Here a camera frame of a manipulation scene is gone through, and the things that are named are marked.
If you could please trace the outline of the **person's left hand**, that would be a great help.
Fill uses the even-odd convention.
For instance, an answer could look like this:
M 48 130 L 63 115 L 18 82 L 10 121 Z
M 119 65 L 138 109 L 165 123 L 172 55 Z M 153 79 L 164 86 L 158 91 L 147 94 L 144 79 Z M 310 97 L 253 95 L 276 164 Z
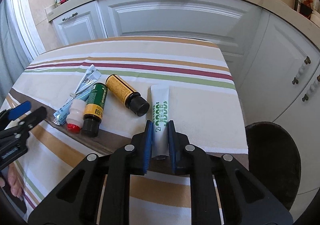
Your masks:
M 1 178 L 1 188 L 6 184 L 10 186 L 11 194 L 17 198 L 22 195 L 22 186 L 18 179 L 18 172 L 13 163 L 8 166 L 8 176 L 7 179 Z

